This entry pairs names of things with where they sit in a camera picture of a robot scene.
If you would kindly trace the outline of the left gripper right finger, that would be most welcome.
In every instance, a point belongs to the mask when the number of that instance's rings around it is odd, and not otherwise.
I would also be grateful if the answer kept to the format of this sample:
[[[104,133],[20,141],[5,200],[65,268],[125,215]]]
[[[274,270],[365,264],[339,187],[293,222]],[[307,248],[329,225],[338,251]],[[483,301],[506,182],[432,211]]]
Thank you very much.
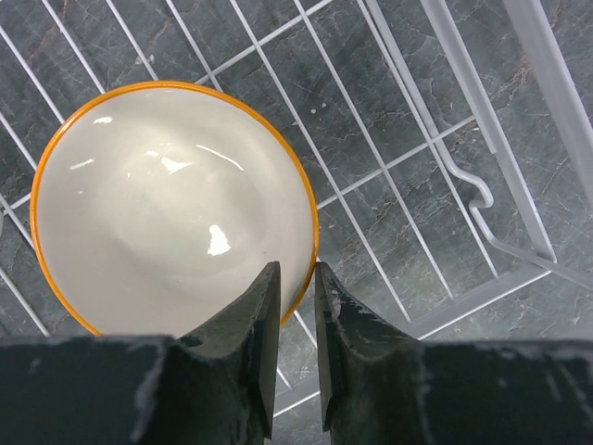
[[[346,290],[325,262],[315,267],[322,428],[382,429],[397,418],[401,358],[417,340]]]

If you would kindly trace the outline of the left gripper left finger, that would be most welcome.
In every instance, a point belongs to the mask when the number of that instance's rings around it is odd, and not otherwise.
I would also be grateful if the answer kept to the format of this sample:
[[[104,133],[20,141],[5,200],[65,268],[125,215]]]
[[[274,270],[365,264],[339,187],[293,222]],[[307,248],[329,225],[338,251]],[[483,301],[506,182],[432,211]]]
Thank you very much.
[[[190,396],[200,439],[268,439],[275,400],[281,266],[267,263],[247,290],[179,338],[199,362]]]

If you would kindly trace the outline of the white wire dish rack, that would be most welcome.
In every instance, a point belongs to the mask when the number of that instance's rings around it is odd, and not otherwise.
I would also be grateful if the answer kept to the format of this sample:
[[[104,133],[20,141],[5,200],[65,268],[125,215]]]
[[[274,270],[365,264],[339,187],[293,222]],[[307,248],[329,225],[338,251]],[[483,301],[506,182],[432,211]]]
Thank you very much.
[[[296,149],[321,258],[422,338],[583,330],[591,186],[570,159],[511,8],[532,12],[592,143],[588,1],[5,1],[1,326],[74,333],[34,257],[33,172],[78,106],[180,79],[235,95]]]

